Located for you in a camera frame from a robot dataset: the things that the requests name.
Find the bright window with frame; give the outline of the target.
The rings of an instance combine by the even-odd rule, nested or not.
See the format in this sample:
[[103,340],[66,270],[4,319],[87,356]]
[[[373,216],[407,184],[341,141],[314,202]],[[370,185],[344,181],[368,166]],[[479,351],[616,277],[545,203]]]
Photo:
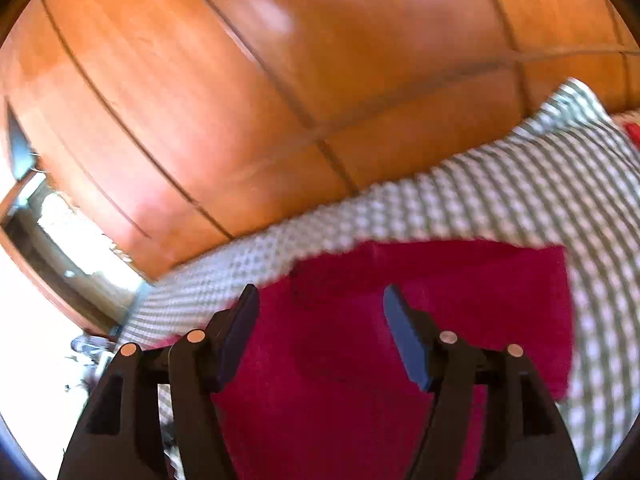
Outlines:
[[38,282],[96,333],[115,338],[148,283],[115,244],[53,186],[8,103],[1,104],[1,140],[21,191],[1,229]]

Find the crimson red knit garment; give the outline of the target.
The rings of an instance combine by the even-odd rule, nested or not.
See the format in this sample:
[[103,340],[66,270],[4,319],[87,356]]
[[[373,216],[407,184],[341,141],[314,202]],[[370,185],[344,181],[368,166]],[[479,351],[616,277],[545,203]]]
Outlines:
[[385,321],[390,284],[470,344],[518,344],[552,396],[566,393],[572,300],[561,247],[364,243],[296,263],[260,290],[240,367],[213,397],[241,478],[405,474],[431,397],[409,379]]

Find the green white checkered bedsheet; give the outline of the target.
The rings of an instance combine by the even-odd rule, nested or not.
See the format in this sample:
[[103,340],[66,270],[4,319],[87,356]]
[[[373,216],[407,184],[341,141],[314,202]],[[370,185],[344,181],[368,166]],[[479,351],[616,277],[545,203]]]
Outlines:
[[134,308],[120,340],[147,346],[187,330],[301,258],[364,240],[455,237],[565,247],[577,344],[561,413],[594,478],[639,411],[639,152],[577,79],[501,140],[179,266]]

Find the orange wooden wardrobe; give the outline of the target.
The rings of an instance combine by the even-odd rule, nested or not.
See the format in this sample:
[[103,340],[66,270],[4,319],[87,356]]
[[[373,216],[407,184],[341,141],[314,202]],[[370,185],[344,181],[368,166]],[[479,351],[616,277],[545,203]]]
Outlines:
[[1,115],[158,278],[494,140],[639,102],[639,0],[1,0]]

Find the red patchwork pillow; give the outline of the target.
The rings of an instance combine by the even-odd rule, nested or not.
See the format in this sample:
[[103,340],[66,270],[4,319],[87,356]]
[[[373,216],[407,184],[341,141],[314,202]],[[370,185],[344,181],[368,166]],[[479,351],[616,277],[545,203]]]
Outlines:
[[624,129],[632,143],[640,148],[640,125],[638,122],[625,122]]

